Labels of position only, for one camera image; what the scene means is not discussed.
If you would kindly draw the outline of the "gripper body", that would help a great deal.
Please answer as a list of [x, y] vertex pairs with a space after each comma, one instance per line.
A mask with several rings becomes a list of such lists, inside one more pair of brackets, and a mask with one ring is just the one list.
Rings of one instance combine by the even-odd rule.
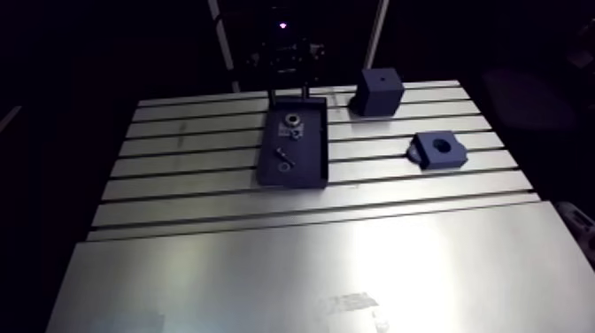
[[266, 89], [312, 87], [321, 79], [326, 46], [308, 38], [290, 42], [262, 43], [249, 56], [249, 74]]

